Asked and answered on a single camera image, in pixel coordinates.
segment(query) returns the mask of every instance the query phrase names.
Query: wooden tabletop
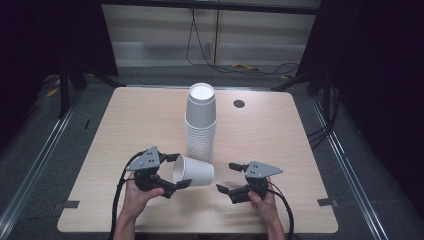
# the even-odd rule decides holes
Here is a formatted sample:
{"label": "wooden tabletop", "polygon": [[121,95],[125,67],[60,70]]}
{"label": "wooden tabletop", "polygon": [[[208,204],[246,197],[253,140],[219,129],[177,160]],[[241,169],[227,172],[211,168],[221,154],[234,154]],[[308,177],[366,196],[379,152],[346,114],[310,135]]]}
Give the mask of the wooden tabletop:
{"label": "wooden tabletop", "polygon": [[[283,168],[272,176],[290,204],[297,233],[333,233],[338,229],[293,98],[288,93],[216,90],[217,130],[212,163],[215,179],[209,186],[178,190],[171,199],[149,201],[137,219],[137,232],[150,233],[264,233],[250,203],[232,204],[216,184],[244,186],[243,173],[229,162],[253,160]],[[58,222],[62,232],[109,232],[116,185],[125,164],[137,152],[156,145],[162,153],[185,154],[184,112],[188,89],[118,88],[106,109],[96,136]],[[243,108],[233,102],[242,100]],[[164,162],[158,174],[172,182],[173,163]],[[124,200],[122,189],[118,214]],[[276,199],[285,230],[289,221]]]}

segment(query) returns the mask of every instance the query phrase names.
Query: stack of white cups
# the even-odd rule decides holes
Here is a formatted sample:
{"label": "stack of white cups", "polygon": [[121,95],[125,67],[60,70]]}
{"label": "stack of white cups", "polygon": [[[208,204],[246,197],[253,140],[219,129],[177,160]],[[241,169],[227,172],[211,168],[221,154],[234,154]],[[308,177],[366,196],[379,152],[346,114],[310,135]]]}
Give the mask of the stack of white cups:
{"label": "stack of white cups", "polygon": [[185,113],[187,155],[212,162],[216,131],[215,90],[206,83],[190,87]]}

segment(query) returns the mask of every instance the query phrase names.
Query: hand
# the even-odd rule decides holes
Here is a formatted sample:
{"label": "hand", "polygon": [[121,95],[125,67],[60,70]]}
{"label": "hand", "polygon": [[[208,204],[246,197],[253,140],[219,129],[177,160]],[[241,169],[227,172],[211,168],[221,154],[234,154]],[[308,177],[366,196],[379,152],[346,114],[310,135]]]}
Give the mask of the hand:
{"label": "hand", "polygon": [[[134,172],[130,174],[128,179],[134,178]],[[147,202],[155,197],[164,194],[162,188],[155,188],[148,192],[143,192],[135,185],[134,180],[127,180],[125,183],[125,199],[116,222],[114,240],[134,239],[135,238],[135,221],[137,217],[146,208]]]}
{"label": "hand", "polygon": [[[268,189],[273,190],[270,183],[268,184]],[[267,192],[265,198],[262,199],[256,192],[250,191],[248,196],[252,206],[256,207],[259,216],[267,227],[268,239],[285,239],[284,229],[280,217],[278,216],[274,194]]]}

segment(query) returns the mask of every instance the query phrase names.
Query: small dark circle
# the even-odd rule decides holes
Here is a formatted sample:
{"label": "small dark circle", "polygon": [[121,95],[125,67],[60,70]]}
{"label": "small dark circle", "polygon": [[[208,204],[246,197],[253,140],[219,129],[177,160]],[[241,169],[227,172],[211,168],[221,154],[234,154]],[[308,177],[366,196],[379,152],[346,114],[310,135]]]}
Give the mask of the small dark circle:
{"label": "small dark circle", "polygon": [[234,101],[234,106],[238,107],[238,108],[242,108],[244,107],[244,102],[242,100],[235,100]]}

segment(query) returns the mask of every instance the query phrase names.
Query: gray floor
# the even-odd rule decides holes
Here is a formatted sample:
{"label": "gray floor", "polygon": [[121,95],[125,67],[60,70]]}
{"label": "gray floor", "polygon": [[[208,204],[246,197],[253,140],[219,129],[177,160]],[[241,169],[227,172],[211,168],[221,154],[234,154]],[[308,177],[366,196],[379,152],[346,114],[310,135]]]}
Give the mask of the gray floor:
{"label": "gray floor", "polygon": [[[261,66],[272,71],[275,66]],[[190,86],[208,82],[214,87],[247,87],[263,90],[284,83],[279,75],[252,77],[243,74],[219,73],[208,66],[120,68],[117,81],[132,85]],[[82,92],[79,103],[45,168],[29,195],[8,239],[106,239],[108,233],[66,234],[57,230],[61,211],[56,203],[67,200],[99,126],[113,89],[95,78]],[[321,128],[312,101],[306,94],[307,84],[290,88],[306,133]],[[60,96],[46,97],[52,88],[45,84],[28,120],[0,153],[0,209],[10,204],[30,170],[44,143],[58,121]],[[377,238],[364,218],[343,169],[327,140],[314,150],[329,197],[337,200],[334,208],[339,230],[334,234],[297,234],[312,239],[424,239],[424,223],[416,214],[407,196],[392,175],[375,157],[366,139],[362,139],[349,112],[341,104],[335,133],[346,152],[352,168],[371,205],[375,209],[387,238]]]}

